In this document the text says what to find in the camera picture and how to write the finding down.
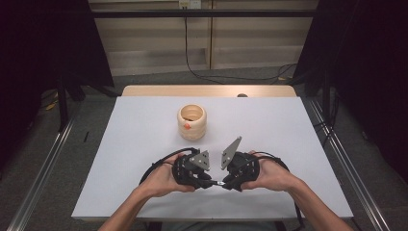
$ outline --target power cable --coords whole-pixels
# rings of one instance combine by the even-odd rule
[[[216,84],[221,84],[224,85],[224,83],[217,81],[217,80],[212,80],[209,78],[224,78],[224,79],[236,79],[236,80],[248,80],[248,81],[263,81],[263,80],[274,80],[271,85],[275,84],[278,81],[278,78],[282,76],[285,72],[287,72],[289,69],[291,69],[293,66],[296,66],[297,64],[284,64],[279,67],[278,73],[272,77],[266,77],[266,78],[247,78],[247,77],[238,77],[238,76],[225,76],[225,75],[200,75],[192,71],[189,63],[189,55],[188,55],[188,27],[187,27],[187,18],[184,18],[184,25],[185,25],[185,54],[186,54],[186,63],[187,63],[187,68],[189,71],[198,79],[210,81]]]
[[[340,96],[338,95],[337,91],[335,91],[335,97],[333,99],[333,107],[332,107],[332,111],[330,113],[330,123],[328,124],[327,121],[323,121],[321,123],[318,124],[314,124],[313,126],[319,127],[318,130],[316,130],[316,133],[318,133],[321,129],[323,129],[324,127],[328,128],[328,133],[326,134],[321,146],[325,146],[327,141],[329,140],[329,138],[333,135],[334,132],[334,126],[336,124],[336,118],[337,118],[337,113],[339,111],[339,105],[340,105]]]

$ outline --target human hand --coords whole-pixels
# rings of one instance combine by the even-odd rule
[[[250,151],[249,154],[255,156],[262,156],[254,154],[255,151]],[[255,181],[248,181],[241,184],[243,190],[253,190],[256,188],[266,188],[272,191],[288,191],[298,180],[286,169],[282,168],[272,160],[259,160],[260,172]]]
[[[171,192],[194,192],[193,186],[177,184],[171,172],[174,161],[183,155],[183,153],[179,153],[165,160],[161,166],[152,171],[146,180],[139,185],[139,188],[145,189],[150,197],[161,197]]]

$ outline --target forearm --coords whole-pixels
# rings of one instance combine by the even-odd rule
[[[99,230],[129,230],[136,215],[149,198],[150,196],[142,189],[134,189]]]
[[[288,193],[316,230],[352,230],[302,180],[297,179]]]

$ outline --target white paper sheet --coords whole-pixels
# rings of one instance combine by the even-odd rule
[[[207,133],[199,141],[186,141],[177,131],[176,115],[187,104],[199,104],[208,114]],[[266,151],[281,158],[337,215],[352,217],[300,98],[130,96],[116,100],[72,216],[85,220],[109,217],[152,163],[184,147],[208,150],[208,173],[222,180],[228,172],[220,169],[220,154],[238,136],[242,136],[239,151]],[[153,198],[138,217],[249,220],[295,218],[296,214],[285,192],[211,187]]]

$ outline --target aluminum rail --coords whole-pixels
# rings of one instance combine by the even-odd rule
[[[65,141],[68,138],[73,122],[78,115],[80,106],[81,105],[76,105],[76,107],[73,109],[71,120],[67,123],[62,132],[58,133],[54,144],[51,147],[51,150],[48,152],[48,156],[46,157],[45,162],[37,175],[36,180],[15,213],[7,231],[23,231],[25,229],[30,216],[37,205],[39,197],[41,196],[42,190],[44,189],[48,178],[51,175],[52,169],[58,160]]]
[[[126,17],[313,17],[315,10],[93,10],[94,18]]]
[[[310,102],[310,104],[319,122],[323,123],[324,117],[322,115],[322,109],[318,101],[313,100]],[[342,143],[340,142],[339,138],[337,137],[335,131],[334,130],[330,131],[330,128],[327,126],[323,126],[323,131],[326,136],[330,136],[328,138],[330,141],[330,144],[334,152],[336,153],[337,158],[340,161],[345,171],[345,174],[347,175],[347,178],[351,183],[351,186],[353,187],[364,209],[366,210],[366,213],[369,216],[371,223],[374,226],[375,230],[377,231],[388,230],[389,231],[390,227],[388,226],[386,220],[382,216],[380,208],[378,207],[375,200],[372,198],[371,194],[369,193],[369,190],[367,189],[366,185],[363,183],[363,180],[360,178],[360,175],[358,174],[351,160],[348,158],[348,155],[345,152],[345,149]]]

